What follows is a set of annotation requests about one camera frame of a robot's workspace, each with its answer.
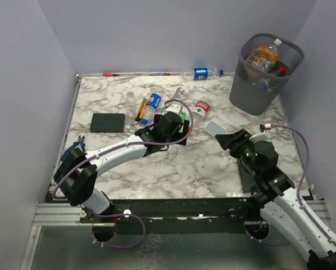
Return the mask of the green plastic bottle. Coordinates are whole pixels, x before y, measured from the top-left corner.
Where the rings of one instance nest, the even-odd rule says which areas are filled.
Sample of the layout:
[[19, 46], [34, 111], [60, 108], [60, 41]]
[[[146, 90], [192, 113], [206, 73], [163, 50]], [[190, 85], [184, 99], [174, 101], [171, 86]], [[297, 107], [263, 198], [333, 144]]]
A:
[[181, 112], [180, 113], [180, 120], [181, 120], [181, 122], [179, 124], [179, 129], [178, 129], [179, 133], [183, 133], [184, 123], [185, 123], [186, 117], [187, 117], [187, 115], [186, 115], [185, 112]]

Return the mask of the red green label water bottle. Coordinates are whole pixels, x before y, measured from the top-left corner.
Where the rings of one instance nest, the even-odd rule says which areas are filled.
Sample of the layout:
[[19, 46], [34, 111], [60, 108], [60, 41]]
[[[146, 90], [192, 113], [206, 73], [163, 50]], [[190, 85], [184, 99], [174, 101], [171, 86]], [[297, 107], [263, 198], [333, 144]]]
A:
[[200, 98], [192, 109], [194, 125], [199, 125], [211, 110], [211, 99], [208, 97]]

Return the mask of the blue label water bottle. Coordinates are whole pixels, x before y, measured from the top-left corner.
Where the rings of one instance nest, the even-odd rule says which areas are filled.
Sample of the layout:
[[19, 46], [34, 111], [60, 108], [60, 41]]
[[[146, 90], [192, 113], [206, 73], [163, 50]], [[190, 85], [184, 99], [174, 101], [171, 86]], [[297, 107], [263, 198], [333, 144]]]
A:
[[266, 92], [273, 92], [276, 90], [276, 81], [266, 78], [266, 77], [262, 77], [259, 78], [255, 83], [254, 86], [257, 89], [266, 91]]

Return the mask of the red label clear bottle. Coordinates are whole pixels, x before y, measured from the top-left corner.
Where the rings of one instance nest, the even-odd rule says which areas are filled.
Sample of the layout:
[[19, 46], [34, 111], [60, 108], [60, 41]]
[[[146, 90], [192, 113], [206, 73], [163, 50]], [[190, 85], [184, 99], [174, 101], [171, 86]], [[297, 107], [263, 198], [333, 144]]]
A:
[[285, 67], [284, 66], [278, 66], [274, 67], [272, 70], [268, 72], [269, 75], [271, 76], [276, 76], [276, 77], [283, 77], [285, 74]]

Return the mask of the large orange label bottle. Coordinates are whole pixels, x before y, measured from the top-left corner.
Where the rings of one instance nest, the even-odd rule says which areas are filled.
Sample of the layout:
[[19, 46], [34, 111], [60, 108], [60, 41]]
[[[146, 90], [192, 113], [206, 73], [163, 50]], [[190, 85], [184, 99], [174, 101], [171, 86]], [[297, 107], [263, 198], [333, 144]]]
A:
[[281, 44], [282, 41], [280, 39], [276, 39], [273, 44], [269, 46], [264, 45], [257, 47], [246, 57], [246, 62], [267, 73], [278, 61], [278, 49]]

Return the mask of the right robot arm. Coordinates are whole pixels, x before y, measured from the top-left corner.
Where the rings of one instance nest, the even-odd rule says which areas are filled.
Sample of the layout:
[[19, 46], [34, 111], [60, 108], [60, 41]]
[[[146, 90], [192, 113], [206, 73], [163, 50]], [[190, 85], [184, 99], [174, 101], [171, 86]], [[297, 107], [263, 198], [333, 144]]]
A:
[[308, 269], [336, 269], [336, 234], [279, 169], [279, 155], [266, 133], [251, 135], [241, 129], [215, 138], [223, 150], [243, 163], [257, 186], [248, 198], [247, 215], [275, 227], [299, 251]]

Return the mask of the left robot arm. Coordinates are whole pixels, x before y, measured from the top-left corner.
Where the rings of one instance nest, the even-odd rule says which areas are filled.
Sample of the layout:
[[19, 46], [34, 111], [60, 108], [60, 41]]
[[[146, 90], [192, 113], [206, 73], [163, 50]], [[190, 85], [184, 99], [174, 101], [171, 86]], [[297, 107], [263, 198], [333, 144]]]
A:
[[98, 221], [106, 222], [112, 217], [112, 203], [104, 192], [96, 189], [97, 178], [128, 161], [165, 151], [170, 145], [185, 145], [189, 125], [189, 120], [168, 112], [119, 143], [87, 152], [74, 148], [53, 176], [55, 190], [61, 191], [71, 206], [82, 205], [92, 210]]

